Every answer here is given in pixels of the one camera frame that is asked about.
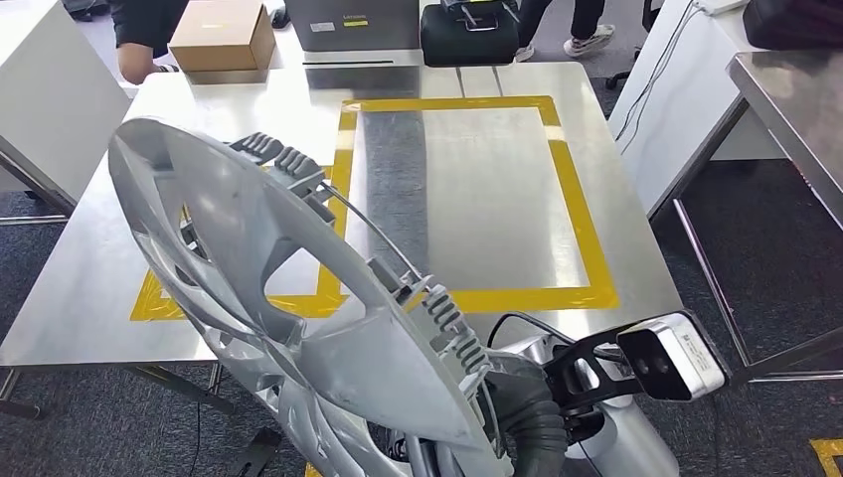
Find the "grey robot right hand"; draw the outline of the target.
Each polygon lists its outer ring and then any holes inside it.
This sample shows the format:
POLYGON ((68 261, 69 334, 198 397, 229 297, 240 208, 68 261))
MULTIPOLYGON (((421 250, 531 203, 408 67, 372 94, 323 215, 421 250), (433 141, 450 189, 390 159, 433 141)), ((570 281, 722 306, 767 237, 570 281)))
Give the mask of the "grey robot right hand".
POLYGON ((414 476, 557 476, 565 461, 568 432, 546 374, 517 355, 494 352, 479 387, 480 428, 491 451, 490 469, 469 470, 449 445, 405 438, 414 476))

